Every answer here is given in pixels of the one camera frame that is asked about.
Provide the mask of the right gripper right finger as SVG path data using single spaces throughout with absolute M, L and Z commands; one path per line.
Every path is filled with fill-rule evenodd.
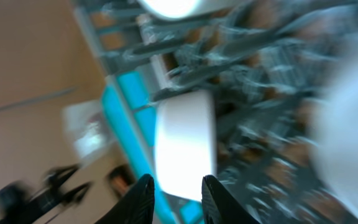
M 259 224 L 215 176 L 203 177 L 201 194 L 205 224 Z

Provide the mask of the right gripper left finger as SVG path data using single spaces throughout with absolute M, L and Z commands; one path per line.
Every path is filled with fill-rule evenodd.
M 150 174 L 144 174 L 95 224 L 152 224 L 154 205 L 154 178 Z

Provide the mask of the pink bowl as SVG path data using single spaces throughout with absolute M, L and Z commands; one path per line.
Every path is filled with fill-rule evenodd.
M 155 175 L 167 194 L 201 201 L 203 177 L 216 174 L 216 117 L 212 94 L 198 90 L 157 108 Z

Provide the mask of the white bowl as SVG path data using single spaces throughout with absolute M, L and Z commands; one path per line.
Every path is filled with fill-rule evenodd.
M 323 102 L 312 116 L 311 156 L 322 181 L 358 218 L 358 50 L 332 72 Z

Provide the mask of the white plastic cup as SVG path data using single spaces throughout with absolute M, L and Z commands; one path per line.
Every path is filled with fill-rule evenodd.
M 228 9 L 241 0 L 138 0 L 151 15 L 166 21 L 177 21 Z

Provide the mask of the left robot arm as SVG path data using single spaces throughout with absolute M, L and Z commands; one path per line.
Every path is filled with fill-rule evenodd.
M 21 181 L 3 187 L 0 190 L 0 224 L 31 224 L 59 205 L 67 208 L 80 204 L 92 182 L 69 191 L 62 189 L 79 169 L 78 164 L 50 169 L 45 174 L 44 186 L 34 194 L 30 194 Z

